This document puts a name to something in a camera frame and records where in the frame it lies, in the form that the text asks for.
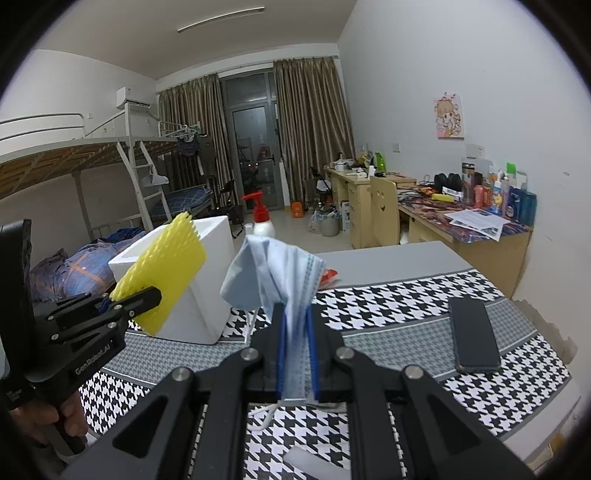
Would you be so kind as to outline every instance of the brown curtain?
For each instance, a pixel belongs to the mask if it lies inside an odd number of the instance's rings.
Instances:
[[[349,114],[333,59],[290,59],[273,63],[279,129],[292,200],[305,201],[310,167],[323,174],[339,152],[353,158]]]
[[[177,85],[160,92],[160,118],[166,122],[194,125],[201,122],[204,133],[211,136],[217,152],[217,182],[219,187],[232,178],[229,162],[228,132],[222,103],[222,89],[217,73]],[[196,157],[172,153],[166,158],[166,175],[171,190],[204,183],[199,175]]]

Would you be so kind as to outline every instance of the hand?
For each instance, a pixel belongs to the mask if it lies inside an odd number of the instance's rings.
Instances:
[[[78,391],[61,404],[60,410],[64,414],[64,417],[66,417],[64,428],[68,435],[73,437],[86,435],[86,432],[88,432],[88,424],[86,423],[86,416]],[[25,435],[42,444],[47,443],[47,438],[43,435],[40,426],[50,425],[57,422],[59,419],[55,407],[36,399],[25,403],[22,407],[12,410],[11,414],[12,418]]]

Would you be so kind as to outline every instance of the black and white tablecloth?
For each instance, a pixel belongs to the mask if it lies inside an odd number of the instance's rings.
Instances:
[[[458,374],[453,367],[447,299],[462,296],[486,303],[502,355],[497,373]],[[343,333],[347,345],[385,367],[422,365],[501,439],[525,425],[570,380],[548,342],[476,270],[333,288],[318,292],[314,302],[322,306],[327,325]],[[267,324],[264,312],[259,311],[255,328]],[[90,427],[100,434],[106,432],[176,366],[200,370],[217,365],[243,347],[245,326],[245,313],[232,310],[220,342],[202,346],[154,339],[130,325],[126,349],[81,389]],[[253,422],[260,424],[263,418],[254,417]],[[395,431],[394,416],[391,420]],[[307,406],[278,409],[269,428],[246,434],[245,478],[306,478],[282,461],[294,445],[348,468],[346,414]],[[397,454],[404,466],[404,451],[399,448]]]

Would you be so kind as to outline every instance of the surgical mask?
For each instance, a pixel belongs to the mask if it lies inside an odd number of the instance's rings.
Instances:
[[[282,400],[306,396],[306,311],[323,270],[323,260],[299,247],[247,235],[222,284],[222,298],[236,309],[248,312],[262,307],[267,318],[272,318],[275,303],[285,306],[287,343]]]

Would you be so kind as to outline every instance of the smartphone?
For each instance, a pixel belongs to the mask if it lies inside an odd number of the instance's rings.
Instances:
[[[456,370],[462,373],[496,372],[501,356],[482,300],[449,299]]]

